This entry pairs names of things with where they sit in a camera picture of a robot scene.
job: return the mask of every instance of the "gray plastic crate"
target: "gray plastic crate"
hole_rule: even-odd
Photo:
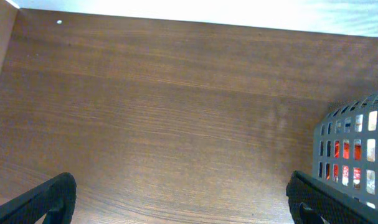
[[[334,110],[316,126],[312,175],[378,209],[378,93]]]

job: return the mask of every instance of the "wooden table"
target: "wooden table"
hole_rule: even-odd
[[[291,223],[313,127],[375,90],[378,39],[23,9],[0,203],[67,171],[74,223]]]

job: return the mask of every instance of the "plastic basket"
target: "plastic basket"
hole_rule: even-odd
[[[334,110],[316,126],[312,175],[378,209],[378,93]]]

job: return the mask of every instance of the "white wall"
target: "white wall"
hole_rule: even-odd
[[[14,0],[20,7],[378,37],[378,0]]]

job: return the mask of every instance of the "black object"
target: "black object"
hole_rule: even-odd
[[[62,173],[0,206],[0,223],[70,223],[75,208],[77,185],[69,173]]]
[[[377,210],[299,171],[286,194],[295,223],[378,223]]]

